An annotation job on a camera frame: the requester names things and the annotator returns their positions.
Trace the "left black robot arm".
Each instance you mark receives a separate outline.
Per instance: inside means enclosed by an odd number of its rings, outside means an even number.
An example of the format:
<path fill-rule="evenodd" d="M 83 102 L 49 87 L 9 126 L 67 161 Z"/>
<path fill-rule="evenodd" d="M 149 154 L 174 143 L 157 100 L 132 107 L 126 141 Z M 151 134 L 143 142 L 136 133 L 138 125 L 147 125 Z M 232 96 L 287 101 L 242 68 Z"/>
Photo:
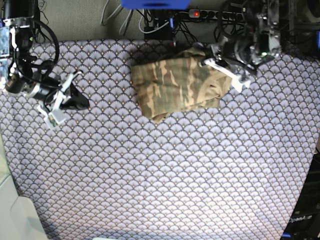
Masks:
<path fill-rule="evenodd" d="M 217 28 L 223 40 L 211 46 L 214 61 L 222 67 L 236 65 L 250 74 L 259 66 L 276 59 L 282 52 L 280 2 L 278 0 L 245 0 L 241 6 L 243 33 L 227 33 L 223 27 L 223 11 L 218 11 Z"/>

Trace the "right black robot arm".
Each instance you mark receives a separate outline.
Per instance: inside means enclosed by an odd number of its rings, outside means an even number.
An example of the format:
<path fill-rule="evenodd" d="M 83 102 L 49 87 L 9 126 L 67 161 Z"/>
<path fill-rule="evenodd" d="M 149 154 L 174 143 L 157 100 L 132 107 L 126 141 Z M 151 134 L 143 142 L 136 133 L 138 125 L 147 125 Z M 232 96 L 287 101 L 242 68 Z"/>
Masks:
<path fill-rule="evenodd" d="M 59 110 L 86 110 L 89 100 L 77 90 L 73 80 L 81 74 L 75 71 L 61 81 L 50 76 L 58 64 L 60 46 L 53 30 L 41 21 L 37 0 L 4 0 L 0 6 L 0 87 L 12 95 L 24 94 L 36 99 L 46 112 Z M 31 55 L 36 35 L 43 30 L 54 46 L 52 59 L 36 63 Z"/>

